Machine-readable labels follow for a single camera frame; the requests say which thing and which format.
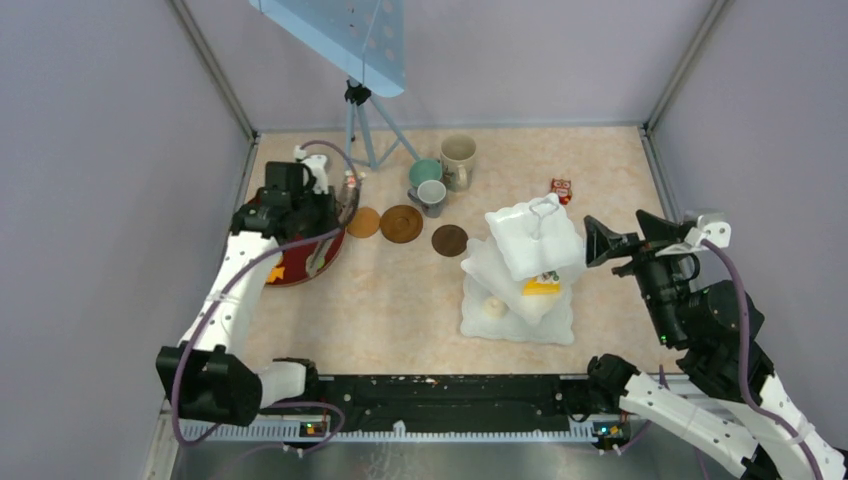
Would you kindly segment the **yellow cheesecake slice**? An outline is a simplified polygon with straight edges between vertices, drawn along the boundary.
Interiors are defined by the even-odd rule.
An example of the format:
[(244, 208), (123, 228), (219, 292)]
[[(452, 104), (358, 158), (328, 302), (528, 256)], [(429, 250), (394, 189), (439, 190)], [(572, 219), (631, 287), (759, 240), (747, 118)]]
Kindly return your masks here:
[(561, 293), (561, 277), (557, 271), (548, 271), (532, 277), (525, 283), (524, 296), (559, 295)]

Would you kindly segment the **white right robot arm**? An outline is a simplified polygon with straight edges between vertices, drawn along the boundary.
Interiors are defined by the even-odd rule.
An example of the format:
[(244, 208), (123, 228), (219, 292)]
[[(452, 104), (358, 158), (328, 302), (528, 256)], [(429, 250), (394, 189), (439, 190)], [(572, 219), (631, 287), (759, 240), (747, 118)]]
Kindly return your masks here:
[(843, 479), (847, 453), (831, 446), (790, 399), (757, 344), (764, 317), (747, 294), (727, 247), (724, 214), (675, 223), (644, 210), (639, 231), (617, 233), (586, 217), (585, 262), (618, 261), (633, 277), (660, 343), (679, 350), (679, 368), (727, 411), (717, 416), (673, 393), (623, 358), (587, 367), (586, 397), (600, 412), (617, 407), (660, 426), (740, 479)]

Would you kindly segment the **blue tripod stand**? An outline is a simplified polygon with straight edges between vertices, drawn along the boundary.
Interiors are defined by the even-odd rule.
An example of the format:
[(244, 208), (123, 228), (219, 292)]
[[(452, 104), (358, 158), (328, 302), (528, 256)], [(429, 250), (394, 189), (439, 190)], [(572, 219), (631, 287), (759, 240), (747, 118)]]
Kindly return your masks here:
[[(355, 160), (355, 163), (376, 171), (399, 146), (403, 146), (414, 161), (421, 160), (420, 154), (413, 147), (403, 129), (394, 121), (381, 101), (373, 95), (371, 89), (349, 76), (346, 79), (344, 100), (346, 103), (345, 153), (351, 156), (353, 143), (359, 139), (363, 142), (366, 154), (365, 160)], [(373, 106), (396, 137), (381, 156), (377, 156), (374, 147), (370, 122), (366, 113), (367, 104)]]

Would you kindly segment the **clear plastic tongs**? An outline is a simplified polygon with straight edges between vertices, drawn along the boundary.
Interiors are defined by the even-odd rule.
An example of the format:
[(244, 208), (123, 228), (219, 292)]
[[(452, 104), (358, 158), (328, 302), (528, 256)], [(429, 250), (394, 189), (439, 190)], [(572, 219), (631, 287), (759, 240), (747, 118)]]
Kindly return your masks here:
[[(362, 178), (361, 178), (360, 174), (359, 174), (359, 176), (360, 176), (359, 188), (360, 188), (360, 195), (361, 195), (361, 180), (362, 180)], [(307, 273), (308, 278), (314, 278), (315, 276), (323, 273), (334, 262), (335, 257), (337, 256), (338, 251), (339, 251), (339, 249), (340, 249), (340, 247), (343, 243), (343, 240), (345, 238), (346, 228), (347, 228), (348, 224), (351, 222), (351, 220), (353, 219), (354, 215), (356, 214), (356, 212), (358, 210), (359, 203), (360, 203), (360, 197), (359, 197), (359, 203), (358, 203), (357, 209), (354, 210), (354, 211), (351, 211), (348, 215), (342, 216), (339, 213), (338, 206), (337, 206), (337, 200), (336, 200), (336, 197), (338, 195), (338, 190), (339, 190), (339, 188), (336, 191), (333, 216), (331, 217), (331, 219), (332, 219), (331, 230), (334, 231), (334, 235), (321, 240), (316, 245), (313, 252), (307, 258), (306, 273)], [(320, 271), (315, 271), (314, 268), (313, 268), (313, 265), (320, 258), (325, 259), (324, 268), (321, 269)]]

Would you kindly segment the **dark brown wooden coaster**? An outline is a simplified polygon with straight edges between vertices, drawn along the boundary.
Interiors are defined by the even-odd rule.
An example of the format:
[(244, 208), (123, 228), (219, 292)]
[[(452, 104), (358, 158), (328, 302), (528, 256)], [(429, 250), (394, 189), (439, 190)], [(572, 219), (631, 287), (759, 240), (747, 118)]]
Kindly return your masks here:
[(438, 227), (431, 236), (431, 246), (444, 257), (456, 257), (465, 252), (468, 242), (466, 231), (454, 224)]

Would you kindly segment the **white cream puff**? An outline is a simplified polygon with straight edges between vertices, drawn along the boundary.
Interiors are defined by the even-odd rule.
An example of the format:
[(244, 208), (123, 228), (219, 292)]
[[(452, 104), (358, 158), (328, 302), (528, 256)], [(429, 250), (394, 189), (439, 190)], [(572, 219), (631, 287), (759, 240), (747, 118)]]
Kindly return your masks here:
[(506, 303), (495, 296), (490, 296), (485, 299), (483, 301), (481, 309), (488, 318), (492, 319), (503, 318), (509, 311), (509, 308)]

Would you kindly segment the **round red lacquer tray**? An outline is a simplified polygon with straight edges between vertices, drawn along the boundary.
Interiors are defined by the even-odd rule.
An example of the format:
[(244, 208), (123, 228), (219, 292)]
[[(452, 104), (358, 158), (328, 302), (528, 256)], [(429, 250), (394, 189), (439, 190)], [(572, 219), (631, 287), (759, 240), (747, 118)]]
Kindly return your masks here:
[[(313, 238), (331, 231), (334, 204), (333, 189), (305, 194), (295, 202), (284, 193), (261, 187), (238, 211), (240, 228), (275, 238), (279, 245)], [(276, 266), (285, 267), (284, 280), (268, 285), (290, 287), (312, 279), (307, 277), (306, 261), (320, 241), (283, 252)]]

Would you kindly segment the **orange fish-shaped cookie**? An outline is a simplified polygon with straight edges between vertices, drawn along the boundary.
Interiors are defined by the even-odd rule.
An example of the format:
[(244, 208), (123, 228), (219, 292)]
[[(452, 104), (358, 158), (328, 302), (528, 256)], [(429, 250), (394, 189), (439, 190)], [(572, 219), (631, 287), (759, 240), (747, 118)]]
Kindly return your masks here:
[(269, 285), (274, 285), (274, 284), (280, 283), (284, 280), (284, 274), (285, 274), (285, 267), (282, 266), (282, 265), (277, 265), (271, 270), (271, 272), (270, 272), (270, 274), (269, 274), (269, 276), (266, 280), (266, 283), (269, 284)]

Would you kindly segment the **light wooden coaster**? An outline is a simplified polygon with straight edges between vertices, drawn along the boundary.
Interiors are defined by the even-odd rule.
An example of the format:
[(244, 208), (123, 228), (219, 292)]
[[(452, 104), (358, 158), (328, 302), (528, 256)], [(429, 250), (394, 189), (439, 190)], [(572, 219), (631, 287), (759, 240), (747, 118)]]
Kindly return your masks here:
[(371, 207), (361, 207), (347, 226), (349, 235), (355, 238), (369, 238), (380, 229), (381, 215)]

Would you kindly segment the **medium brown wooden coaster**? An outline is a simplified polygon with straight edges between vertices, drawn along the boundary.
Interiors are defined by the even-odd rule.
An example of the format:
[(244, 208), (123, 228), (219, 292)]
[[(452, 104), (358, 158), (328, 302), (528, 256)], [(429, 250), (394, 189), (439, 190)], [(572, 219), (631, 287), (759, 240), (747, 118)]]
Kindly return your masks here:
[(421, 234), (423, 217), (413, 206), (395, 205), (382, 214), (379, 227), (382, 235), (390, 242), (405, 244)]

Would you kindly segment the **white tiered serving stand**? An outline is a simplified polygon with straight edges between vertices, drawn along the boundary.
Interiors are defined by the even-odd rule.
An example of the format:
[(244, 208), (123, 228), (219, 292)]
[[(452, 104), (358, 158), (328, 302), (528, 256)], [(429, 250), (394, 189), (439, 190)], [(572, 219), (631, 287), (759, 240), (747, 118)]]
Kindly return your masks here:
[[(585, 242), (554, 193), (485, 214), (489, 236), (467, 242), (460, 332), (466, 337), (537, 344), (575, 341), (573, 286), (586, 271)], [(561, 277), (559, 295), (524, 296), (528, 279)], [(482, 311), (490, 296), (509, 308), (503, 318)]]

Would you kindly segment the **grey ceramic cup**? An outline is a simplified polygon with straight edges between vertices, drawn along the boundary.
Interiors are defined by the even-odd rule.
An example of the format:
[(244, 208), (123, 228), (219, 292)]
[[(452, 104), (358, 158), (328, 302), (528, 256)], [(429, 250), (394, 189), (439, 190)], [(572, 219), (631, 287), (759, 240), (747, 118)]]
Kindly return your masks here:
[(440, 180), (426, 180), (418, 187), (410, 188), (407, 196), (426, 217), (438, 218), (447, 202), (447, 188)]

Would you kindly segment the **teal ceramic cup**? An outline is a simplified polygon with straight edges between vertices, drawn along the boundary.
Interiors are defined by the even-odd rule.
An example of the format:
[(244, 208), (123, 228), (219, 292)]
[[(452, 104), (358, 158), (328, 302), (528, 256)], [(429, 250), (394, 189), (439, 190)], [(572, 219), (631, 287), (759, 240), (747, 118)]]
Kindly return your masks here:
[(440, 181), (441, 179), (442, 167), (440, 162), (435, 159), (422, 158), (414, 161), (408, 170), (410, 186), (415, 189), (426, 181)]

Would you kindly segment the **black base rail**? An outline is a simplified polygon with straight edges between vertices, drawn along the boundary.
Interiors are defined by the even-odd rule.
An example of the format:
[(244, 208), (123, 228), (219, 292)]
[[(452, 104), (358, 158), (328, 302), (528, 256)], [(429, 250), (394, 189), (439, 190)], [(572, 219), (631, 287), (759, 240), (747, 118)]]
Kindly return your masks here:
[(620, 416), (581, 375), (336, 375), (308, 381), (296, 411), (345, 419), (345, 432), (564, 432), (594, 415)]

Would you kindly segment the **blue perforated panel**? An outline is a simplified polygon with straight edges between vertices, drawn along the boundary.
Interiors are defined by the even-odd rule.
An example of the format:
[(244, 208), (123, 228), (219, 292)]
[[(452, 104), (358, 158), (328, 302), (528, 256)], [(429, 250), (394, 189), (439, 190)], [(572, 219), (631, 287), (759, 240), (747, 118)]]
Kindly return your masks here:
[(386, 98), (407, 88), (402, 0), (252, 0), (251, 6)]

